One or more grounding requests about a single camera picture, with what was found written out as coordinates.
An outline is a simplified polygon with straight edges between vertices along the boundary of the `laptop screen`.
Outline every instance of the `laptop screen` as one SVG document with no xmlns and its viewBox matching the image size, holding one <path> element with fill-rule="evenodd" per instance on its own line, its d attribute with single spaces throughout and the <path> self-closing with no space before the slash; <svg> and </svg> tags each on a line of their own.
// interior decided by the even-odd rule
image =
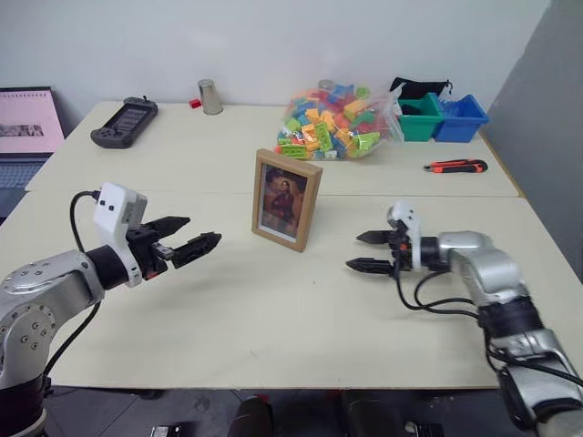
<svg viewBox="0 0 583 437">
<path fill-rule="evenodd" d="M 0 157 L 53 153 L 65 138 L 51 88 L 0 88 Z"/>
</svg>

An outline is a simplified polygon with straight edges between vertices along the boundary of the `plastic bag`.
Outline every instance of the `plastic bag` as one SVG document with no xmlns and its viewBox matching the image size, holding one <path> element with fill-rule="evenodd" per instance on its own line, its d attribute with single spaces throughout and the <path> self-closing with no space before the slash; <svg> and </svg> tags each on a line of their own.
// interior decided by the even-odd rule
<svg viewBox="0 0 583 437">
<path fill-rule="evenodd" d="M 375 96 L 365 86 L 329 80 L 319 85 L 291 100 L 275 152 L 298 159 L 361 158 L 402 135 L 390 93 Z"/>
</svg>

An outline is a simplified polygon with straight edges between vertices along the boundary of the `laptop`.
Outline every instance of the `laptop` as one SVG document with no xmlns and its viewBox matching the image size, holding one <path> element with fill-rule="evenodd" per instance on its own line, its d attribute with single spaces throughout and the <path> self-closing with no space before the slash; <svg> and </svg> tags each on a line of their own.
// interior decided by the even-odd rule
<svg viewBox="0 0 583 437">
<path fill-rule="evenodd" d="M 63 141 L 49 86 L 0 88 L 0 218 Z"/>
</svg>

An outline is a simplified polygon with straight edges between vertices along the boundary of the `black bag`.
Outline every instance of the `black bag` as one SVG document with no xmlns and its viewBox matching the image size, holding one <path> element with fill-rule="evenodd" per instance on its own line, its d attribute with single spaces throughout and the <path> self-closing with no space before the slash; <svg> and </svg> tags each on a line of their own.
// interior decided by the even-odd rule
<svg viewBox="0 0 583 437">
<path fill-rule="evenodd" d="M 393 91 L 404 82 L 399 98 L 407 98 L 411 100 L 419 100 L 427 93 L 436 93 L 438 96 L 442 93 L 446 86 L 449 86 L 449 94 L 452 94 L 454 86 L 449 80 L 445 82 L 415 82 L 414 80 L 403 79 L 396 77 L 391 84 L 389 91 Z"/>
</svg>

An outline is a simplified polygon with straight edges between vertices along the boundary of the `laptop keyboard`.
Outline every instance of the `laptop keyboard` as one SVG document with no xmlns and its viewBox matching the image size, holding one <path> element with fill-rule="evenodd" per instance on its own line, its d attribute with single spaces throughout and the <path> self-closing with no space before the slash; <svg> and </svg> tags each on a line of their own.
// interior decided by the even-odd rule
<svg viewBox="0 0 583 437">
<path fill-rule="evenodd" d="M 24 188 L 42 166 L 41 162 L 0 163 L 0 188 Z"/>
</svg>

